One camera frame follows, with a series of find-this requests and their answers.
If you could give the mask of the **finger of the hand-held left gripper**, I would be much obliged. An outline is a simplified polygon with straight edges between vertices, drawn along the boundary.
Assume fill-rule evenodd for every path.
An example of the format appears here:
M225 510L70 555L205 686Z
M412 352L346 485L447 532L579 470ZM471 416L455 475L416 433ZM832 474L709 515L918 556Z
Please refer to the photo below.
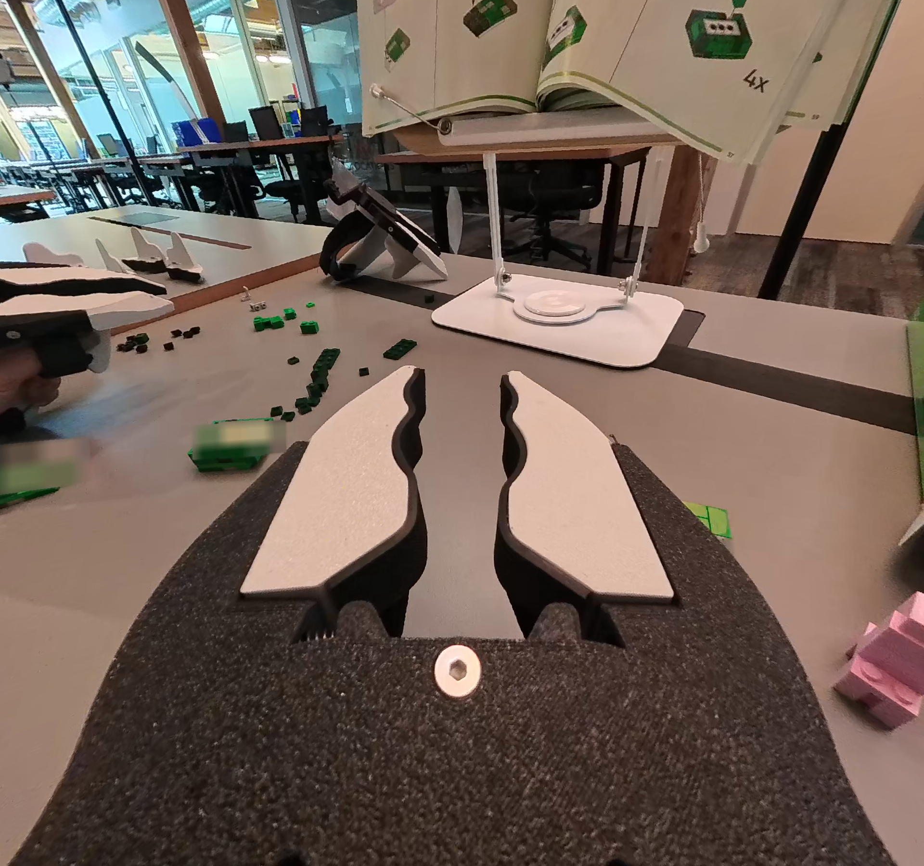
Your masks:
M166 297L146 293L24 295L1 304L2 334L87 334L166 316Z
M166 296L163 284L135 273L58 265L2 265L1 299L27 296L87 297L139 292Z

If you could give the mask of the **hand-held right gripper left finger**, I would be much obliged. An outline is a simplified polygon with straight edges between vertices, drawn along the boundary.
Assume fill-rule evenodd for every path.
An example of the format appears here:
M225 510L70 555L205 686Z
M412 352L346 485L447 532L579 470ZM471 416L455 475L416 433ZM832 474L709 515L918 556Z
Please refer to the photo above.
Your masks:
M400 637L428 556L415 475L426 378L406 365L313 434L241 583L246 601L306 599L327 629L348 604L373 606Z

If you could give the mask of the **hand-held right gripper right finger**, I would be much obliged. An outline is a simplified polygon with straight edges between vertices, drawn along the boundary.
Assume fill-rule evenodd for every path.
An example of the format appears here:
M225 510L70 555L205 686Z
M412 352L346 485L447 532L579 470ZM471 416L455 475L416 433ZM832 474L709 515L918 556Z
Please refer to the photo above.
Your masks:
M502 467L494 570L523 636L552 605L583 639L619 639L609 606L676 600L613 441L528 378L502 376Z

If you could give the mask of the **scattered small green lego bricks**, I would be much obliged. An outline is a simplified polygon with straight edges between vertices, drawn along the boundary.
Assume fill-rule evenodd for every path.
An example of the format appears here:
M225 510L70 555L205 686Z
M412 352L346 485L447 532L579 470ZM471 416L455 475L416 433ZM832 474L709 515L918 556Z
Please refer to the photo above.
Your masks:
M215 323L154 325L120 336L117 361L144 363L144 376L164 380L158 388L182 404L202 398L197 419L207 423L234 420L290 422L310 414L329 396L330 384L359 388L383 377L416 348L414 338L398 337L379 325L362 326L347 335L348 321L329 303L231 317Z

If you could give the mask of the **green pixelated lego block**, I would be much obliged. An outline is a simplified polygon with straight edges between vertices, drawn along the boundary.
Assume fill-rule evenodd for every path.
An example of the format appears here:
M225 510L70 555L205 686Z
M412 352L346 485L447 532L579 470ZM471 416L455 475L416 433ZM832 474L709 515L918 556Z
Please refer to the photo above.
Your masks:
M732 540L730 518L721 507L685 501L684 506L707 528L713 536Z

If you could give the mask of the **green lego box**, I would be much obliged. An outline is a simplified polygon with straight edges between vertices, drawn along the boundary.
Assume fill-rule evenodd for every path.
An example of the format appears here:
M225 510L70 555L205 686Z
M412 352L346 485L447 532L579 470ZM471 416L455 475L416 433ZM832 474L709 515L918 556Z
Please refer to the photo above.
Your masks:
M920 504L918 514L899 541L902 548L913 547L913 543L922 537L923 529L923 301L919 302L907 323L907 354L918 453Z

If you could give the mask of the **pink lego pig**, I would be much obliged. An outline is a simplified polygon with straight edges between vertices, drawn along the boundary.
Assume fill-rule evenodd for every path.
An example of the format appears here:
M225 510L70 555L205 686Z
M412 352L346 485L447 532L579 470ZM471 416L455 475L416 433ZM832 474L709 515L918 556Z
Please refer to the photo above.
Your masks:
M886 728L909 724L923 699L923 593L913 593L847 652L834 690L863 706Z

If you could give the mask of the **open lego instruction booklet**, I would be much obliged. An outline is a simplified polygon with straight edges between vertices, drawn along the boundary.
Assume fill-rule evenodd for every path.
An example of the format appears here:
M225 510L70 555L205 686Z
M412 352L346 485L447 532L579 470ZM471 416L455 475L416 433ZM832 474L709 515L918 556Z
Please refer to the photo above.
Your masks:
M620 106L758 163L841 124L899 0L357 0L365 137L472 114Z

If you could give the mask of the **white book stand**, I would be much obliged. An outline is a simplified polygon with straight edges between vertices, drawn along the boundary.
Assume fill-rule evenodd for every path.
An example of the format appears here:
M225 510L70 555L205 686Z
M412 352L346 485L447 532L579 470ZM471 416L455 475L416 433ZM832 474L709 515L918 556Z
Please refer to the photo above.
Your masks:
M455 297L433 314L446 329L560 354L618 369L652 364L684 306L641 292L641 261L632 274L609 284L574 283L511 273L502 259L498 160L514 150L539 156L539 148L575 142L640 146L655 126L622 107L470 117L445 116L436 124L445 156L474 148L487 178L493 276Z

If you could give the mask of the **black light stand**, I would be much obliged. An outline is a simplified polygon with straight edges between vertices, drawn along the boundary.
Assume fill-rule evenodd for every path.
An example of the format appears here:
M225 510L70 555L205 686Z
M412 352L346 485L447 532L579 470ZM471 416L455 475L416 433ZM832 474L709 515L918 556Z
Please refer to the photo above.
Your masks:
M87 131L86 126L84 125L82 118L76 109L70 90L68 86L64 84L63 78L54 67L52 58L50 57L43 42L40 40L40 33L38 32L35 23L29 17L23 1L4 0L4 2L8 13L12 17L14 26L17 28L21 39L25 42L27 50L29 51L33 62L39 68L40 74L42 75L42 78L44 79L48 89L52 92L52 95L55 97L59 107L64 110L64 113L73 126L75 133L89 142L90 133ZM129 168L141 190L141 194L144 197L145 202L154 207L159 206L159 202L156 198L154 190L148 186L147 177L141 168L141 163L136 152L134 151L133 143L131 142L128 134L121 124L121 120L119 119L114 109L114 106L109 98L109 94L105 89L105 86L103 85L102 80L90 59L90 55L84 46L83 41L79 37L77 27L69 14L68 6L64 3L64 0L52 0L52 2L56 6L57 11L63 19L65 30L68 32L70 39L75 46L78 57L83 63L87 75L90 77L92 86L96 90L103 104L103 108L105 109L112 123L112 126L115 128L118 138L124 145L128 157Z

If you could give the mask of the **long wooden office desk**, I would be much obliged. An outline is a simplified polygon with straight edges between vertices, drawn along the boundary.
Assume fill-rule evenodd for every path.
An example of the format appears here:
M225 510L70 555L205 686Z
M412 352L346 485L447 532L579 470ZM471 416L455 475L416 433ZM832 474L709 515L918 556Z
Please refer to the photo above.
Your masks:
M296 182L306 208L308 225L321 226L318 202L327 197L324 182L331 178L332 150L345 142L338 131L323 136L247 142L206 142L180 146L179 154L191 158L195 167L216 167L229 193L233 214L256 219L256 201L247 191L245 169L254 167L257 155L292 157L297 172Z

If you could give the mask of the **black office chair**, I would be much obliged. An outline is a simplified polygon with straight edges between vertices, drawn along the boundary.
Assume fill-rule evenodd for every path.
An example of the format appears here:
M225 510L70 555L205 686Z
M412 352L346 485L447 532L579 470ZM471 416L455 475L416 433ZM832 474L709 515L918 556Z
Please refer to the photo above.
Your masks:
M604 170L602 159L499 162L501 212L512 213L512 221L526 217L532 223L529 239L506 246L503 256L527 254L530 263L539 264L556 253L590 271L588 251L554 236L552 222L596 207L603 197Z

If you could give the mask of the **wooden desk with black legs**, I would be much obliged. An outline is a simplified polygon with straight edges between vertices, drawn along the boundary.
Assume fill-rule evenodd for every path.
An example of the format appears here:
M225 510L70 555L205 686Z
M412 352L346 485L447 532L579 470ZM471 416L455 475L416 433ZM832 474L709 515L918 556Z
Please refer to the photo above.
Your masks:
M599 275L611 276L614 273L615 266L626 267L630 264L635 264L640 259L638 253L632 255L631 249L632 241L638 228L637 214L641 199L641 184L643 175L646 172L650 151L649 147L641 146L514 148L513 150L498 153L496 163L498 166L498 163L502 161L604 160L603 197L599 203L603 204L603 223L596 255L592 257L588 248L578 245L584 247L591 257L590 271L595 271ZM473 148L451 149L448 153L441 154L423 154L407 151L385 153L377 155L375 161L383 167L396 167L400 170L402 191L407 192L411 187L428 191L431 200L434 235L437 241L445 248L448 247L449 237L448 190L457 188L463 192L479 196L487 195L482 153ZM618 254L616 252L616 242L619 232L623 184L627 169L633 166L639 167L637 186L629 218L626 246L623 253ZM501 212L500 203L499 215L502 251L506 246L518 245L529 239L532 230L530 219L523 217L512 221L512 213ZM573 213L563 220L555 221L569 220L577 215L578 213ZM509 257L521 256L528 258L525 253Z

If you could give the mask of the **black metal leg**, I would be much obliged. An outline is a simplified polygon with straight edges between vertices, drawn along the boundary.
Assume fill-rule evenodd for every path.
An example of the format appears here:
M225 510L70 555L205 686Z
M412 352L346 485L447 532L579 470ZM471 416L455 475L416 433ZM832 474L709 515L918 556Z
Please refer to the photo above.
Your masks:
M770 258L757 297L778 300L801 241L821 198L824 186L844 142L849 122L832 125L819 136L796 193L791 211Z

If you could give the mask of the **wooden post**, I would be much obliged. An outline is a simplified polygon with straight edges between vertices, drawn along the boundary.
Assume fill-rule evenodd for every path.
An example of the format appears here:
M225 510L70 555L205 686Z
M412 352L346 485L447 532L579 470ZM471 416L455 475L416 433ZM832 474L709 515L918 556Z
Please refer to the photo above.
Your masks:
M710 155L687 145L676 146L658 226L646 244L641 281L672 286L683 283L717 165Z

